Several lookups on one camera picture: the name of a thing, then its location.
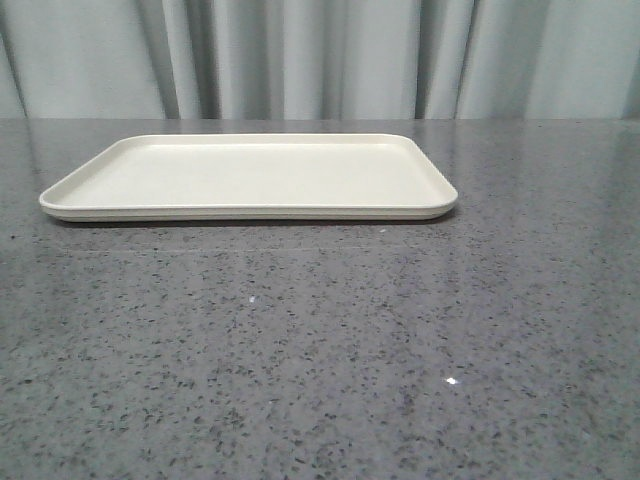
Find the cream rectangular plastic tray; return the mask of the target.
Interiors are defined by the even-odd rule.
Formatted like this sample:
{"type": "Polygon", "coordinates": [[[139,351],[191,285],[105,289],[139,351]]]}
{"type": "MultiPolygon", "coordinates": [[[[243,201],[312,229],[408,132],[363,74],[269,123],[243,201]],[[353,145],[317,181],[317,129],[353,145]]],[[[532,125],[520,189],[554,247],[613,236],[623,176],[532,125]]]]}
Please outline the cream rectangular plastic tray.
{"type": "Polygon", "coordinates": [[[404,136],[252,133],[126,138],[39,202],[70,222],[426,220],[457,199],[404,136]]]}

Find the pale grey-green curtain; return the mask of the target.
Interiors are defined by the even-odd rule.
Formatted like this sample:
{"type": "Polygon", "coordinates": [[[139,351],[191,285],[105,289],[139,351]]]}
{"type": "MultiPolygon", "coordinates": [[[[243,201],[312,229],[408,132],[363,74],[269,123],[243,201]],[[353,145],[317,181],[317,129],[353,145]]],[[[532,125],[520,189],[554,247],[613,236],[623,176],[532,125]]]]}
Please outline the pale grey-green curtain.
{"type": "Polygon", "coordinates": [[[635,1],[5,1],[1,114],[623,119],[635,1]]]}

